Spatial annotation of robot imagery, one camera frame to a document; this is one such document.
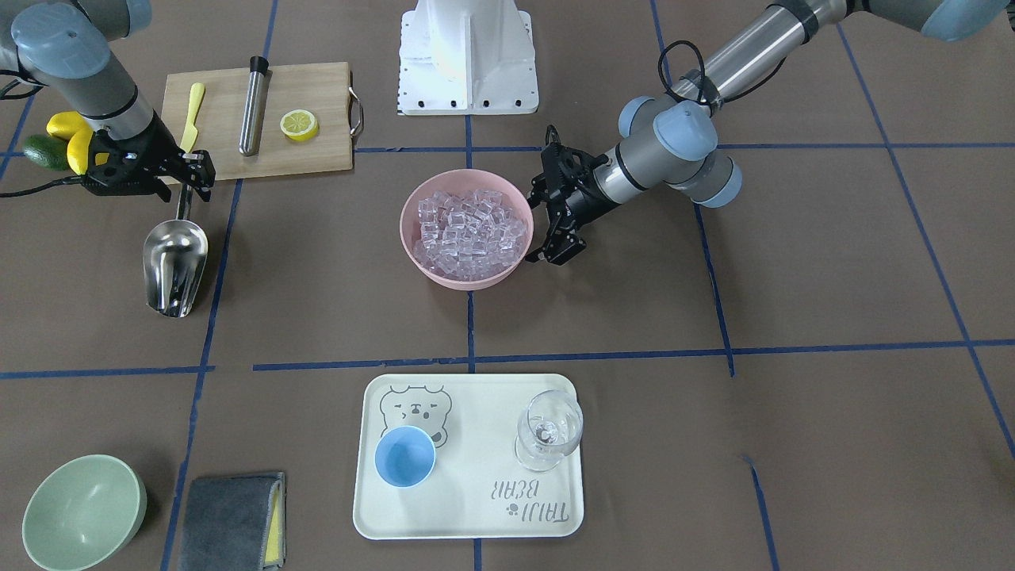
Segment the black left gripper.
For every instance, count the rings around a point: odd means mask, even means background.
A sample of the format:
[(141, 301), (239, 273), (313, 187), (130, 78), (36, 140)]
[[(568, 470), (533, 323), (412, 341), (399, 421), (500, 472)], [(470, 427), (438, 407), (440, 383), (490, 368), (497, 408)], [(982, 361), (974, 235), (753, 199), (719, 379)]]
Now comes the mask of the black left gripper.
[(595, 170), (611, 159), (563, 145), (553, 125), (545, 132), (540, 158), (542, 173), (530, 181), (527, 202), (532, 210), (545, 206), (549, 227), (543, 245), (528, 253), (527, 261), (563, 265), (587, 248), (580, 229), (619, 206), (595, 177)]

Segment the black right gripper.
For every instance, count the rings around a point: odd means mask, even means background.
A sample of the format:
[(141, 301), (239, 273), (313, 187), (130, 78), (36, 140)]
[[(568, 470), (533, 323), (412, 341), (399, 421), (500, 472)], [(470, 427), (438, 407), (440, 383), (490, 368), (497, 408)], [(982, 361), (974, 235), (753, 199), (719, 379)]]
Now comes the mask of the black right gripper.
[(210, 202), (215, 176), (210, 152), (182, 152), (156, 113), (141, 134), (127, 140), (113, 140), (108, 129), (92, 133), (80, 184), (97, 196), (170, 197), (162, 180), (168, 177)]

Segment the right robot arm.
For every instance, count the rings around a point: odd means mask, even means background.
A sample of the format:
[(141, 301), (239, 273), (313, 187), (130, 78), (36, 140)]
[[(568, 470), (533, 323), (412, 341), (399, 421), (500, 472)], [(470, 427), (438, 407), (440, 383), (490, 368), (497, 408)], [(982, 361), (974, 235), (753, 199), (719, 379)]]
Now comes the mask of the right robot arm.
[(4, 1), (2, 73), (58, 91), (92, 130), (86, 172), (70, 179), (97, 196), (171, 199), (174, 179), (209, 201), (207, 151), (183, 151), (111, 44), (148, 28), (148, 1)]

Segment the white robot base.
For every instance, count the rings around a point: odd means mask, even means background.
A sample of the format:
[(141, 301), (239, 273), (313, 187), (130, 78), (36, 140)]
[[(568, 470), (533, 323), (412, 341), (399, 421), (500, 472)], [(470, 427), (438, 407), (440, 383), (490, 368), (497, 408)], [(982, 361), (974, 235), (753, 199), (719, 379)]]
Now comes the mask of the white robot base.
[(532, 18), (514, 1), (418, 1), (401, 16), (400, 42), (400, 115), (528, 115), (540, 106)]

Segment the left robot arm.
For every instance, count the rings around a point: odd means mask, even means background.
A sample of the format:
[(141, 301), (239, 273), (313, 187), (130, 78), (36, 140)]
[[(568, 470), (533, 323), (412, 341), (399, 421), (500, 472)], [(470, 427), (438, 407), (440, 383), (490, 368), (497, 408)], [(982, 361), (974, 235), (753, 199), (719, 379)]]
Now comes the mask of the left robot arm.
[(718, 148), (714, 116), (775, 76), (787, 56), (820, 29), (866, 12), (942, 42), (975, 35), (1004, 1), (772, 1), (764, 12), (659, 97), (630, 100), (619, 114), (619, 141), (598, 155), (545, 134), (542, 172), (530, 207), (544, 206), (548, 230), (529, 263), (568, 263), (586, 241), (580, 229), (653, 187), (665, 185), (696, 205), (718, 209), (740, 192), (742, 172)]

